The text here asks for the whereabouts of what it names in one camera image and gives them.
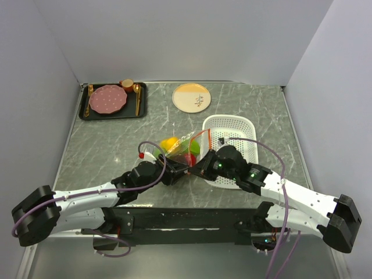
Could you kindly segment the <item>green toy vegetable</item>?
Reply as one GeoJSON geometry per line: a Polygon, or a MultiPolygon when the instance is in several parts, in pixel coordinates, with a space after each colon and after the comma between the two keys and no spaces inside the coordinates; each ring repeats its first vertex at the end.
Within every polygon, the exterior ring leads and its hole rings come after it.
{"type": "Polygon", "coordinates": [[[160,155],[166,155],[166,153],[167,153],[167,150],[161,147],[160,149],[154,148],[152,154],[155,158],[158,158],[160,155]]]}

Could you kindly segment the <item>clear orange zip bag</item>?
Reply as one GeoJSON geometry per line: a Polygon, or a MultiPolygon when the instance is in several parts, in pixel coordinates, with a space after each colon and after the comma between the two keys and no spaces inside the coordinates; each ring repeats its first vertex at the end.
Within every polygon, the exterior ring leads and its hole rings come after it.
{"type": "MultiPolygon", "coordinates": [[[[196,156],[196,164],[205,156],[206,152],[208,152],[208,150],[212,147],[210,129],[202,130],[200,132],[193,131],[193,132],[190,132],[186,135],[179,136],[177,138],[179,138],[180,141],[181,141],[180,152],[175,154],[175,155],[166,154],[166,160],[167,161],[176,161],[176,162],[179,162],[179,163],[183,163],[183,160],[182,160],[181,156],[183,154],[191,154],[189,152],[189,146],[191,144],[191,141],[193,141],[193,140],[196,140],[199,143],[200,148],[201,148],[200,154],[198,156],[196,156]]],[[[147,151],[150,151],[151,153],[153,153],[154,148],[156,148],[156,147],[149,147],[149,148],[147,148],[147,151]]],[[[162,155],[160,155],[157,159],[162,160],[162,155]]]]}

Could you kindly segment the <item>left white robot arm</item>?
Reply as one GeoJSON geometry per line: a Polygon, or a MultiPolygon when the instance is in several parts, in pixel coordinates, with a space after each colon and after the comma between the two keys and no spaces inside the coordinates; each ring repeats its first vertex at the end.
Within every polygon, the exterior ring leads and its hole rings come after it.
{"type": "Polygon", "coordinates": [[[107,210],[128,204],[142,192],[162,183],[172,185],[189,167],[173,160],[143,160],[130,171],[102,185],[53,191],[44,185],[12,209],[13,237],[23,247],[38,244],[51,234],[74,229],[99,230],[107,234],[116,225],[107,210]]]}

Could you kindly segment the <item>yellow toy pear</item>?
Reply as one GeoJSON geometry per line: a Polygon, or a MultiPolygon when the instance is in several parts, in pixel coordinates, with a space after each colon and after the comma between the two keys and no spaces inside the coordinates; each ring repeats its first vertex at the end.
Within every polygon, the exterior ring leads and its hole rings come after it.
{"type": "Polygon", "coordinates": [[[168,139],[164,139],[160,143],[160,147],[164,150],[164,152],[168,155],[175,155],[180,152],[181,149],[181,141],[177,137],[171,137],[168,139]]]}

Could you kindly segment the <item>green toy leaf slice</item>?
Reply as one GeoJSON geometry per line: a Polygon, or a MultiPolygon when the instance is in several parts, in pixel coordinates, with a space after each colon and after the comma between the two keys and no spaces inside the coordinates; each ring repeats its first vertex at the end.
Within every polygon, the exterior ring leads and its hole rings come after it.
{"type": "Polygon", "coordinates": [[[194,155],[198,156],[200,154],[200,145],[196,140],[191,141],[191,144],[189,146],[189,152],[194,155]]]}

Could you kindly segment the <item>red toy fruit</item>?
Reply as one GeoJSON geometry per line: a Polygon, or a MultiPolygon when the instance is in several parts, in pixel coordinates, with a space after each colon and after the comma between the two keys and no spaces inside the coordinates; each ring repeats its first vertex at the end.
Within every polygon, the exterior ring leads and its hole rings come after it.
{"type": "Polygon", "coordinates": [[[189,166],[194,166],[196,164],[196,157],[193,154],[183,154],[181,158],[184,164],[189,166]]]}

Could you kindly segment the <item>white perforated plastic basket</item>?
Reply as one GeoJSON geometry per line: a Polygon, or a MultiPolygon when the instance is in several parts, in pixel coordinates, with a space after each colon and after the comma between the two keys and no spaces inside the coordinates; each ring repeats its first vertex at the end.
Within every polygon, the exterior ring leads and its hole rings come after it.
{"type": "Polygon", "coordinates": [[[202,126],[207,132],[202,135],[201,155],[209,149],[215,151],[220,148],[219,138],[231,138],[228,144],[234,146],[248,163],[259,163],[257,144],[251,142],[256,139],[253,123],[241,116],[211,115],[202,126]]]}

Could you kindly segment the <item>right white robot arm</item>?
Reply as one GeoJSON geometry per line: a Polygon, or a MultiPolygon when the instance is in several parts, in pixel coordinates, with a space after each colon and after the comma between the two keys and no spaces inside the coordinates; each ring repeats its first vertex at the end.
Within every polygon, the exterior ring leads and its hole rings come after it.
{"type": "Polygon", "coordinates": [[[331,248],[351,253],[362,218],[352,198],[334,197],[295,184],[259,164],[248,163],[232,145],[207,154],[188,170],[204,180],[232,180],[245,192],[264,198],[240,227],[252,233],[285,228],[321,238],[331,248]]]}

